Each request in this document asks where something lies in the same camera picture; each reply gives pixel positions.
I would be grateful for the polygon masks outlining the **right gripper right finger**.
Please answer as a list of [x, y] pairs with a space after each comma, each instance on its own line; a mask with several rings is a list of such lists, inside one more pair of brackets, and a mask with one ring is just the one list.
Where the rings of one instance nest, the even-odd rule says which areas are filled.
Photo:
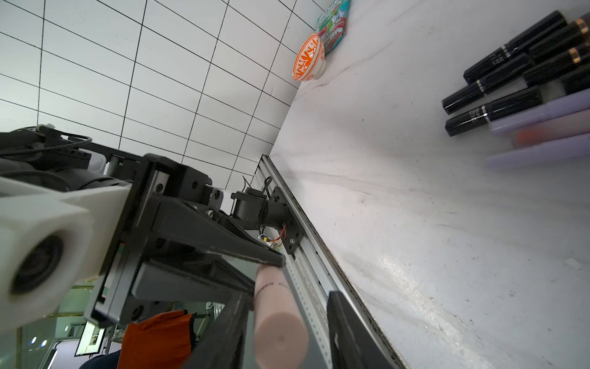
[[333, 368], [401, 368], [380, 348], [343, 292], [329, 293], [327, 320]]

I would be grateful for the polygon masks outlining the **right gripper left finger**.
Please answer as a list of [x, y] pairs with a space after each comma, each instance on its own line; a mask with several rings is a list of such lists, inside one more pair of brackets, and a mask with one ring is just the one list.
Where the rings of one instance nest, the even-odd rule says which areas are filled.
[[253, 297], [234, 294], [182, 368], [240, 369]]

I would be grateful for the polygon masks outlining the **pink translucent lipstick tube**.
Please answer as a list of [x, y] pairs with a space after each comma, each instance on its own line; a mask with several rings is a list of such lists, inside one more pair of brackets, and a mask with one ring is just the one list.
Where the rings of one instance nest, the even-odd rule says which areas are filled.
[[589, 110], [562, 116], [520, 129], [510, 135], [515, 149], [589, 133]]

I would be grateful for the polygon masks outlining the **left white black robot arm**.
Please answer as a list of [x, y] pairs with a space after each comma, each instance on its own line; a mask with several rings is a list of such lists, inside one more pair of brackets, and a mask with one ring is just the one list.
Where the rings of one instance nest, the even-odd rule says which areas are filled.
[[264, 179], [261, 190], [246, 187], [241, 192], [232, 193], [234, 205], [230, 216], [245, 230], [259, 231], [260, 235], [266, 228], [274, 229], [278, 236], [264, 236], [263, 241], [275, 248], [283, 246], [289, 255], [293, 255], [305, 236], [304, 228], [283, 190], [275, 186], [273, 192], [270, 191], [272, 181], [269, 176]]

